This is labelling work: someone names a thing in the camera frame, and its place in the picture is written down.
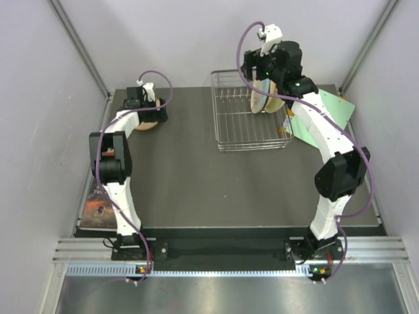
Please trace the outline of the bird plate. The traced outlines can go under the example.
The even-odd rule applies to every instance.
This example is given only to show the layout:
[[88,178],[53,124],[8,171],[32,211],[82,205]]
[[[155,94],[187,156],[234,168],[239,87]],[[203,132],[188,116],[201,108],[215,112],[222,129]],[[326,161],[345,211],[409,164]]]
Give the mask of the bird plate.
[[158,124],[157,121],[157,112],[158,111],[165,111],[165,108],[162,108],[166,104],[166,101],[162,99],[161,97],[156,98],[154,103],[150,103],[147,107],[156,107],[156,110],[151,111],[138,111],[137,115],[139,118],[139,124],[135,128],[137,131],[147,131],[154,127],[156,127]]

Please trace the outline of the blue and cream plate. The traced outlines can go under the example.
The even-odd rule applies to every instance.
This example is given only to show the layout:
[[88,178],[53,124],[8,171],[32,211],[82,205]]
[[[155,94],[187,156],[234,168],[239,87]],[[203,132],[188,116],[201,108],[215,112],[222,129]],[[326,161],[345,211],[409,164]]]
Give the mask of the blue and cream plate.
[[[276,91],[275,84],[271,83],[269,79],[254,80],[253,87],[268,94],[273,94]],[[250,98],[250,108],[253,114],[264,112],[263,109],[266,104],[267,97],[268,96],[264,94],[260,94],[259,92],[252,90]]]

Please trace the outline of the green and cream plate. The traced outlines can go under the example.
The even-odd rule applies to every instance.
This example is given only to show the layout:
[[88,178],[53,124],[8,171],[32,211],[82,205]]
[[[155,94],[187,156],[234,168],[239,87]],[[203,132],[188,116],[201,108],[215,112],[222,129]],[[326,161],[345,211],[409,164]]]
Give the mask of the green and cream plate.
[[274,97],[268,96],[263,111],[269,114],[275,113],[284,106],[285,102],[278,97],[278,92],[274,93]]

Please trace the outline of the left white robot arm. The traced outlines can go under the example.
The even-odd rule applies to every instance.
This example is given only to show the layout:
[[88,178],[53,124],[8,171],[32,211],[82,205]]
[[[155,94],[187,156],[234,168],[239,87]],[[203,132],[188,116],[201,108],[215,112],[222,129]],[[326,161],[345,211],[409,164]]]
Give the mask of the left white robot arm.
[[154,84],[140,81],[138,87],[127,89],[127,98],[112,121],[88,138],[93,176],[117,222],[114,250],[126,249],[137,260],[147,255],[149,245],[140,234],[142,223],[130,191],[132,157],[128,138],[135,130],[154,127],[167,119],[165,101],[156,96]]

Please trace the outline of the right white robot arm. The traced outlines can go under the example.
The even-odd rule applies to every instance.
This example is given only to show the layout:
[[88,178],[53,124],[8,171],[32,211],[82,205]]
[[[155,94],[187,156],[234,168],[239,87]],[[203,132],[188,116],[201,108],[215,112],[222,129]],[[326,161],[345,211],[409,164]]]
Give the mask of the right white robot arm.
[[370,153],[336,124],[314,81],[302,74],[298,43],[282,41],[268,52],[250,50],[239,59],[244,79],[269,80],[275,84],[276,95],[302,121],[318,146],[323,166],[314,177],[319,193],[316,214],[302,248],[293,247],[291,251],[302,260],[322,258],[337,240],[337,223],[363,182]]

